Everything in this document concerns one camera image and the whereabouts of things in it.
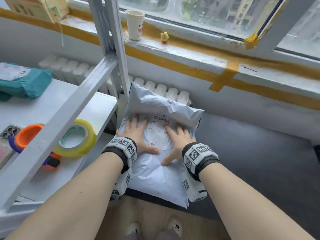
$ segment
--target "person's left arm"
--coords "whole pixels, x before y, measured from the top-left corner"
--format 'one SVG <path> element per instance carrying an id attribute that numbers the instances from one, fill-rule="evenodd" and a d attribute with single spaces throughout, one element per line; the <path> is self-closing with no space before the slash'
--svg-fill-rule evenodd
<path id="1" fill-rule="evenodd" d="M 138 128 L 137 121 L 137 116 L 132 122 L 128 120 L 124 134 L 117 131 L 117 135 L 132 139 L 138 152 L 159 153 L 158 149 L 143 141 L 147 119 Z M 123 165 L 117 154 L 101 154 L 47 199 L 6 240 L 94 239 Z"/>

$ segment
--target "black table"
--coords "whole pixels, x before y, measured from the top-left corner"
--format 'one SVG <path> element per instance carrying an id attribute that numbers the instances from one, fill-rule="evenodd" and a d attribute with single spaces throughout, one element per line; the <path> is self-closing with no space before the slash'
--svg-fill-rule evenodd
<path id="1" fill-rule="evenodd" d="M 320 239 L 320 167 L 310 141 L 204 113 L 196 131 L 232 173 L 258 190 Z M 211 199 L 185 209 L 163 199 L 127 189 L 126 195 L 194 215 L 220 219 Z"/>

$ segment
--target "shoe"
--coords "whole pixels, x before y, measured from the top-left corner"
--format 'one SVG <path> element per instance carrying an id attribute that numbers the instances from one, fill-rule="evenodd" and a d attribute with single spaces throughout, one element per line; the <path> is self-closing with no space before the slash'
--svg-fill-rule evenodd
<path id="1" fill-rule="evenodd" d="M 182 237 L 182 223 L 176 216 L 169 219 L 167 229 L 173 229 L 179 235 L 179 238 Z"/>
<path id="2" fill-rule="evenodd" d="M 127 227 L 126 236 L 128 236 L 131 233 L 137 233 L 139 236 L 141 236 L 141 226 L 138 222 L 131 223 Z"/>

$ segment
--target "toy figurine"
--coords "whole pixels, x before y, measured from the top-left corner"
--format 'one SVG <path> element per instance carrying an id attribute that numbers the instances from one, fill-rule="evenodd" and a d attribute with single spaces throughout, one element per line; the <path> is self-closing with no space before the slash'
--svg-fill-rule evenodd
<path id="1" fill-rule="evenodd" d="M 168 42 L 169 36 L 168 33 L 165 31 L 162 31 L 161 35 L 161 42 L 162 44 L 166 44 Z"/>

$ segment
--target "hand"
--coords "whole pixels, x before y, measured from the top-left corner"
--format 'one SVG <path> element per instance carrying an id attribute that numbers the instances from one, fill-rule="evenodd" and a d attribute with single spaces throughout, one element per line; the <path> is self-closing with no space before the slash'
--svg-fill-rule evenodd
<path id="1" fill-rule="evenodd" d="M 165 129 L 167 130 L 167 133 L 172 140 L 173 149 L 172 152 L 162 160 L 162 166 L 168 165 L 174 159 L 183 159 L 182 150 L 184 149 L 184 147 L 191 142 L 196 142 L 195 138 L 190 137 L 188 130 L 183 130 L 179 125 L 177 126 L 178 134 L 176 134 L 168 125 L 165 126 Z"/>
<path id="2" fill-rule="evenodd" d="M 137 128 L 139 116 L 136 115 L 132 122 L 130 119 L 127 120 L 127 123 L 124 128 L 124 133 L 121 134 L 119 130 L 116 131 L 118 137 L 128 137 L 137 144 L 137 152 L 150 152 L 153 154 L 158 154 L 159 150 L 151 145 L 148 145 L 143 140 L 143 131 L 146 128 L 148 118 L 145 118 L 140 125 L 140 127 Z"/>

